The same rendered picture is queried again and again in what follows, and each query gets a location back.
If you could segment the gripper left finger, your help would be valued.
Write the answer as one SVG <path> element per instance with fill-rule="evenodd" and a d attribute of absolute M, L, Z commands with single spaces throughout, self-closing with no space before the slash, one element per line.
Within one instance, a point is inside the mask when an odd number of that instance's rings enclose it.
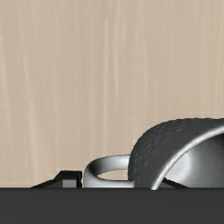
<path fill-rule="evenodd" d="M 60 171 L 54 179 L 35 185 L 34 188 L 82 188 L 82 171 Z"/>

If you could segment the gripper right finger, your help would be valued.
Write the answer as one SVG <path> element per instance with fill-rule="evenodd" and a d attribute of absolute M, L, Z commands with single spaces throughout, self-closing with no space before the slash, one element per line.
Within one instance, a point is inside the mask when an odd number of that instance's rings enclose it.
<path fill-rule="evenodd" d="M 163 179 L 162 184 L 166 184 L 166 185 L 174 187 L 174 188 L 187 188 L 187 186 L 181 185 L 181 184 L 179 184 L 179 183 L 177 183 L 175 181 L 169 180 L 167 178 Z"/>

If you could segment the grey porcelain mug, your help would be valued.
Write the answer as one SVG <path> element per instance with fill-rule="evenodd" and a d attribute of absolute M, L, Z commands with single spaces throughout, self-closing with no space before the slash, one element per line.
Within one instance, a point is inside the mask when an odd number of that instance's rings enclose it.
<path fill-rule="evenodd" d="M 224 118 L 162 122 L 137 140 L 132 152 L 98 158 L 83 175 L 86 188 L 224 188 Z"/>

